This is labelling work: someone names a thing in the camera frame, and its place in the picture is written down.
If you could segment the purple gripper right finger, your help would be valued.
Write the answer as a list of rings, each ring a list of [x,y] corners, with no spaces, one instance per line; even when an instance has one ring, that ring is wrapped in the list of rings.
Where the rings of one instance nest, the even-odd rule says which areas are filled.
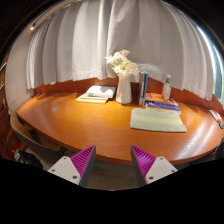
[[[154,157],[137,146],[131,146],[130,154],[140,187],[177,172],[165,157]]]

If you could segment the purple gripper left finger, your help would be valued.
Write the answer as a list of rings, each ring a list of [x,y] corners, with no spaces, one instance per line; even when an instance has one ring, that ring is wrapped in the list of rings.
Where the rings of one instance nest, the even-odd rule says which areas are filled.
[[[95,157],[96,146],[92,145],[71,157],[61,157],[49,172],[79,186],[87,187]]]

